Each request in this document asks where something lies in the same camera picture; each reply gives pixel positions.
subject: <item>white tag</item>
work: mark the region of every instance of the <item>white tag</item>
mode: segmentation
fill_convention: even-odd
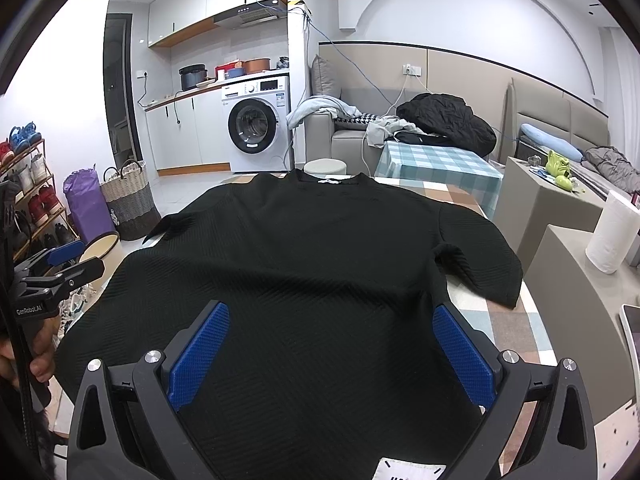
[[[444,473],[445,466],[415,464],[381,458],[372,480],[432,480]]]

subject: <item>houndstooth pillow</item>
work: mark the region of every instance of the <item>houndstooth pillow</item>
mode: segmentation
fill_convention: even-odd
[[[353,119],[338,118],[334,121],[336,130],[366,130],[367,124],[375,121],[379,116],[374,114],[362,114]]]

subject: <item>white device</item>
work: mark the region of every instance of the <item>white device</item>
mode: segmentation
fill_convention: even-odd
[[[222,109],[231,171],[289,171],[293,167],[292,135],[287,129],[288,75],[225,86]]]
[[[626,344],[631,355],[631,365],[634,370],[634,383],[636,384],[636,406],[640,406],[640,366],[638,364],[638,352],[640,352],[640,307],[623,305],[620,308],[620,321],[625,332]]]

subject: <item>washing machine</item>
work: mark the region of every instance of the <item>washing machine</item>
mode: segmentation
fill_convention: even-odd
[[[293,167],[287,130],[289,76],[265,76],[222,89],[231,171],[289,171]]]

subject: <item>range hood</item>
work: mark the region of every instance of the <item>range hood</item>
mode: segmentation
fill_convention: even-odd
[[[225,10],[213,17],[223,28],[243,28],[287,17],[287,6],[280,0],[263,0]]]

